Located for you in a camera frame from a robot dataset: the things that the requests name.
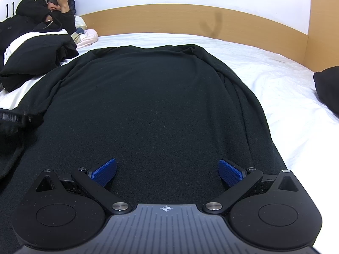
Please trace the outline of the wooden headboard panel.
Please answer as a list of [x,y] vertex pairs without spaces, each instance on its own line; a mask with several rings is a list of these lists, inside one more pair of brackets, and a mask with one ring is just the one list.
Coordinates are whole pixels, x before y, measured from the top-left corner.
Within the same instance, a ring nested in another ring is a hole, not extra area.
[[338,0],[311,0],[307,34],[249,13],[202,5],[127,6],[88,13],[82,18],[100,36],[197,35],[278,53],[313,72],[338,65]]

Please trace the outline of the black garment pile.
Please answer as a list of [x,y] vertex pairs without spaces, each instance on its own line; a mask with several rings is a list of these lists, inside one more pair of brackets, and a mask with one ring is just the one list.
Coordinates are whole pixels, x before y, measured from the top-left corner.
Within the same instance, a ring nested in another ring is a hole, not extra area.
[[1,84],[12,92],[25,82],[42,76],[78,55],[76,44],[65,31],[27,33],[12,41],[3,55]]

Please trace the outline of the black fleece garment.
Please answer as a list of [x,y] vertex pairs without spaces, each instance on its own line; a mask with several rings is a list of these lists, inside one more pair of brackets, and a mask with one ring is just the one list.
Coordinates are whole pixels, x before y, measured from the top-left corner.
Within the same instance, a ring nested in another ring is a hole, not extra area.
[[37,176],[115,159],[111,192],[131,205],[202,206],[224,190],[217,164],[276,174],[285,164],[254,93],[196,45],[96,49],[47,73],[15,109],[37,125],[1,136],[1,252]]

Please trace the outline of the pink white pillow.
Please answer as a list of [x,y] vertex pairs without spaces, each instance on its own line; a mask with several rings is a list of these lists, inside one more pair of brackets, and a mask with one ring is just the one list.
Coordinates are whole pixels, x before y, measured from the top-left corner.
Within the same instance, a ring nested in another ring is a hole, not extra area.
[[84,48],[98,41],[98,33],[94,29],[89,29],[80,16],[75,16],[76,31],[71,34],[77,48]]

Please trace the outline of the person in black hoodie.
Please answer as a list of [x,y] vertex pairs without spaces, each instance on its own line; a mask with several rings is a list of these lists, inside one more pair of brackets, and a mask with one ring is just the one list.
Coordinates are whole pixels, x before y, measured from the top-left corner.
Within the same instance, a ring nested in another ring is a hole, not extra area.
[[1,22],[1,55],[15,39],[29,32],[76,31],[75,1],[55,5],[48,0],[22,0],[13,17]]

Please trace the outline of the white cabinet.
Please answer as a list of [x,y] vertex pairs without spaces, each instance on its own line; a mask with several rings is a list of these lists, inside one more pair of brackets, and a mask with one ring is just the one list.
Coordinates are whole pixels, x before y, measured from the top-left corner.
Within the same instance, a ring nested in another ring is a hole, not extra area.
[[22,0],[0,0],[0,21],[13,17]]

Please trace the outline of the black folded garment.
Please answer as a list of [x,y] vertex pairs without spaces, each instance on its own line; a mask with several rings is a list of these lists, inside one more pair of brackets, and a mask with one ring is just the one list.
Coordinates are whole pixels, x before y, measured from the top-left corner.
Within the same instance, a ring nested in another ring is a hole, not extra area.
[[333,66],[313,75],[318,98],[331,112],[339,113],[339,66]]

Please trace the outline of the white bed sheet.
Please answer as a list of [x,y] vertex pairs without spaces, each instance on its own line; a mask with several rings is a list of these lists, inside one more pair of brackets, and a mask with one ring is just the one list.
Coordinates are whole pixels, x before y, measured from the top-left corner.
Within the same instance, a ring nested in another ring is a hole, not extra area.
[[[303,186],[319,190],[338,180],[338,116],[318,98],[315,72],[280,54],[201,36],[130,33],[101,36],[88,47],[76,48],[78,55],[64,60],[60,66],[96,49],[180,45],[203,48],[226,64],[254,93],[264,111],[271,139],[285,164],[284,169],[273,175],[292,173]],[[28,80],[12,92],[2,90],[1,108],[16,112],[25,94],[46,74]],[[1,136],[17,139],[19,134],[37,125],[31,117],[32,122],[24,127],[1,124]],[[258,168],[255,170],[266,174]]]

